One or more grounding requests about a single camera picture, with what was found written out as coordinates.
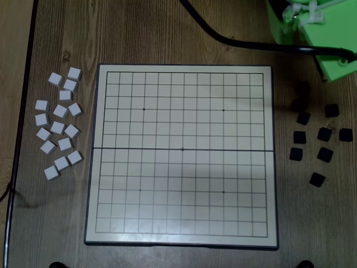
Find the game board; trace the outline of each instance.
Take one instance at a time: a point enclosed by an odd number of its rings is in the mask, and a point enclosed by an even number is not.
[[[98,76],[86,243],[277,247],[271,67]]]

